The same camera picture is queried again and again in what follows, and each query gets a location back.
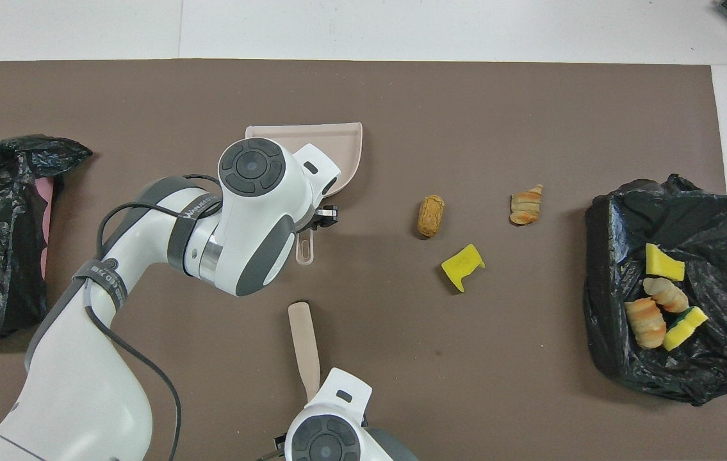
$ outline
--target black plastic bag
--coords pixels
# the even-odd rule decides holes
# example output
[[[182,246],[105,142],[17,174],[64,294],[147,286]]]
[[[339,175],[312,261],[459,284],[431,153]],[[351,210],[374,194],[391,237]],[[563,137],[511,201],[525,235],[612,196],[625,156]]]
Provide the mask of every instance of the black plastic bag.
[[[92,153],[43,134],[0,141],[0,335],[30,327],[47,307],[41,256],[46,202],[37,178],[70,170]]]
[[[596,367],[636,391],[700,406],[727,394],[727,195],[671,175],[594,199],[587,233],[585,327]],[[674,350],[636,344],[624,302],[645,298],[645,244],[685,262],[677,283],[709,317]],[[673,314],[665,314],[670,326]]]

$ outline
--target croissant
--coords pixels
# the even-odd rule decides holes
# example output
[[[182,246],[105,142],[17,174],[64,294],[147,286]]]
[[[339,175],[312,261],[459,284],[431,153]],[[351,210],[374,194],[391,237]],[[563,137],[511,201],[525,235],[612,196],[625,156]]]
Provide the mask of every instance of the croissant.
[[[646,278],[642,281],[642,288],[657,304],[667,312],[679,313],[688,309],[688,297],[670,280]]]
[[[651,298],[625,303],[625,313],[639,347],[656,348],[662,345],[667,327],[662,312]]]
[[[512,195],[511,222],[519,225],[531,224],[539,219],[539,204],[543,200],[543,185]]]

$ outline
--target beige handle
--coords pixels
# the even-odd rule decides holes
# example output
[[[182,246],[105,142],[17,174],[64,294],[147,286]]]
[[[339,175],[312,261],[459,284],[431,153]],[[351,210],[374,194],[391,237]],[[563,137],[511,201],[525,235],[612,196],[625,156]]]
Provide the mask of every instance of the beige handle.
[[[295,358],[298,360],[298,371],[301,373],[309,402],[320,388],[320,361],[309,304],[298,302],[290,305],[290,327],[292,342],[295,345]]]

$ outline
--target yellow sponge piece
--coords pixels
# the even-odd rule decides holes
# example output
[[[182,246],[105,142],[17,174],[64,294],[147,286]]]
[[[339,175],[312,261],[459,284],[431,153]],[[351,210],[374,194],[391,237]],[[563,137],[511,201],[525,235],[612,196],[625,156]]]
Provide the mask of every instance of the yellow sponge piece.
[[[685,279],[685,263],[677,261],[654,244],[645,244],[645,271],[651,275],[660,275],[673,281]]]
[[[702,325],[708,316],[699,307],[691,307],[685,313],[683,313],[671,328],[665,333],[665,339],[662,341],[662,346],[666,350],[674,350],[679,347],[680,344],[685,342],[686,339],[693,335],[694,330]]]
[[[483,263],[483,258],[477,253],[477,248],[475,248],[474,244],[469,244],[466,248],[460,250],[460,253],[443,261],[443,264],[440,264],[440,266],[442,266],[443,272],[448,275],[449,280],[462,293],[466,291],[463,288],[463,277],[474,272],[477,266],[485,268],[486,263]]]

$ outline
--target white table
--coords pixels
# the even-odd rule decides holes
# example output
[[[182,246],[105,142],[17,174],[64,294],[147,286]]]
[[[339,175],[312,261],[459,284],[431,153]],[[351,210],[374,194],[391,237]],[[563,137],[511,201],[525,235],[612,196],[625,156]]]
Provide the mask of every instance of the white table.
[[[712,65],[727,183],[727,20],[711,0],[0,0],[0,61],[270,58]]]

